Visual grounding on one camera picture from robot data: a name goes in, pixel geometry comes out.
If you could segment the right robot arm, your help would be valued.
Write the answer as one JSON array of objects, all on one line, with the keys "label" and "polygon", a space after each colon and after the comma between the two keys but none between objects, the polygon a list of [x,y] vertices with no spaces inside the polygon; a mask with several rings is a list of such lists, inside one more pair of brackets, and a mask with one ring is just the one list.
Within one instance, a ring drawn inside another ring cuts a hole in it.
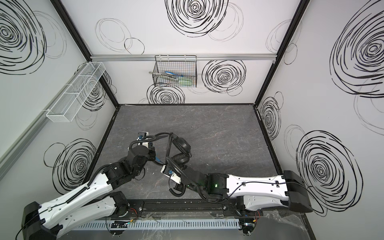
[{"label": "right robot arm", "polygon": [[168,158],[161,172],[177,184],[180,193],[190,189],[208,203],[223,204],[235,199],[241,200],[248,211],[285,207],[296,213],[313,212],[305,181],[293,171],[264,178],[203,174]]}]

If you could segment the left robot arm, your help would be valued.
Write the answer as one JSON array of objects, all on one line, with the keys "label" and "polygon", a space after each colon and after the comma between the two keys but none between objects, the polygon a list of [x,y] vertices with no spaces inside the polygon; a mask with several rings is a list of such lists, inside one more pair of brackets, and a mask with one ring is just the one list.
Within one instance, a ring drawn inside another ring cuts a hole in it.
[{"label": "left robot arm", "polygon": [[122,192],[115,190],[139,176],[148,161],[155,161],[152,143],[162,138],[161,134],[144,135],[130,144],[126,157],[101,166],[83,185],[49,202],[27,205],[17,236],[56,240],[96,219],[125,215],[130,204]]}]

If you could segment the black blue headphones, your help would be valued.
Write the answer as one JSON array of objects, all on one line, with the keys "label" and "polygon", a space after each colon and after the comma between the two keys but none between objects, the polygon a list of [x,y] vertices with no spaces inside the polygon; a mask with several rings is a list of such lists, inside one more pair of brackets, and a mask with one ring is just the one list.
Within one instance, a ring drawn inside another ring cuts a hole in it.
[{"label": "black blue headphones", "polygon": [[[177,136],[174,133],[158,133],[155,134],[155,140],[160,140],[161,138],[168,138],[166,157],[171,158],[176,164],[184,165],[190,161],[192,157],[191,145],[184,139]],[[174,147],[177,149],[178,153],[171,157],[171,148]]]}]

